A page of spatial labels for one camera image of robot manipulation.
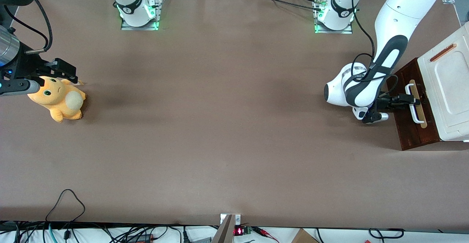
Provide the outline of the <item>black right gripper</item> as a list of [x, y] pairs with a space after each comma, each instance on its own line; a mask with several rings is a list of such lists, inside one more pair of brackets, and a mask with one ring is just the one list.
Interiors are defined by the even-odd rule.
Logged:
[[[1, 66], [1, 79], [27, 79], [44, 85], [43, 77], [56, 78], [52, 70], [45, 65], [46, 63], [48, 61], [43, 60], [39, 55], [27, 55], [20, 51], [11, 61]], [[76, 67], [63, 59], [54, 59], [54, 72], [61, 74], [62, 83], [78, 83]]]

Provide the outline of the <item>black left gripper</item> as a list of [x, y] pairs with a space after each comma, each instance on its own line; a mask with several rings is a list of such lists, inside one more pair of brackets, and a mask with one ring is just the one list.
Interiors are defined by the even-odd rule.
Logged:
[[377, 111], [394, 112], [404, 106], [420, 106], [412, 94], [398, 94], [398, 96], [383, 95], [377, 98]]

